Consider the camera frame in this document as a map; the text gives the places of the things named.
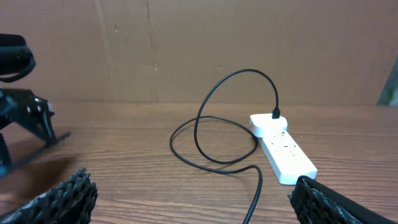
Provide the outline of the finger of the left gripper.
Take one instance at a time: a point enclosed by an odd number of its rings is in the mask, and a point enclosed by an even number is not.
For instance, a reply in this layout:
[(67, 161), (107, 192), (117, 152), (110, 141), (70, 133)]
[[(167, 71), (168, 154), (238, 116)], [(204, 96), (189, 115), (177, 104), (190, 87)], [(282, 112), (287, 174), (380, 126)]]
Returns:
[(20, 169), (48, 149), (55, 147), (57, 144), (60, 144), (62, 141), (66, 140), (66, 138), (68, 138), (70, 135), (71, 132), (67, 132), (61, 135), (54, 144), (44, 145), (41, 148), (36, 149), (31, 154), (23, 157), (19, 161), (12, 162), (8, 146), (6, 144), (4, 136), (1, 134), (1, 178), (5, 178), (11, 172)]

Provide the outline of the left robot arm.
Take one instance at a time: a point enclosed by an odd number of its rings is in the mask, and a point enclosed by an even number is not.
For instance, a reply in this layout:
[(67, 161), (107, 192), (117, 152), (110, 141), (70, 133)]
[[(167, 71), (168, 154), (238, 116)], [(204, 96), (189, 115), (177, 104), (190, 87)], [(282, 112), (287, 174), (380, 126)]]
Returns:
[[(35, 68), (34, 55), (25, 38), (17, 34), (1, 34), (1, 81), (16, 82)], [(1, 136), (1, 178), (29, 163), (47, 149), (56, 146), (70, 136), (67, 132), (55, 135), (51, 117), (53, 107), (48, 100), (35, 95), (32, 90), (1, 88), (1, 128), (17, 123), (45, 142), (31, 154), (12, 162), (6, 141)]]

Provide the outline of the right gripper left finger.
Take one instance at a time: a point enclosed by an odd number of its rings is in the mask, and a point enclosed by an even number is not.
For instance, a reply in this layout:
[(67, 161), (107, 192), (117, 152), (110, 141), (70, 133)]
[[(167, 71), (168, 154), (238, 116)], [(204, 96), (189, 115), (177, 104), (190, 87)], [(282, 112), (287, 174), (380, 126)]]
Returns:
[(1, 215), (1, 224), (89, 224), (98, 188), (86, 168), (27, 204)]

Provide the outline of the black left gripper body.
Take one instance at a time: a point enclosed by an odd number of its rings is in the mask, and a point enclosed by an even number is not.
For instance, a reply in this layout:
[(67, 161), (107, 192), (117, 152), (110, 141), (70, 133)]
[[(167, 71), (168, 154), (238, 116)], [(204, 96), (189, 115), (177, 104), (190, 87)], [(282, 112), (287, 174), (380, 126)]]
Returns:
[(56, 143), (54, 114), (52, 105), (31, 90), (1, 88), (1, 129), (17, 123), (50, 146)]

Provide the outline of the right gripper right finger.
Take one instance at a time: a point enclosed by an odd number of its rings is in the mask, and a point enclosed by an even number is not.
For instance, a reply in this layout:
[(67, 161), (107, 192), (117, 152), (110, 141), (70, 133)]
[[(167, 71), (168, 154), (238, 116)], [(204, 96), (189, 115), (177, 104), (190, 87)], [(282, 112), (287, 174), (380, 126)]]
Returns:
[(301, 224), (397, 224), (304, 175), (288, 198)]

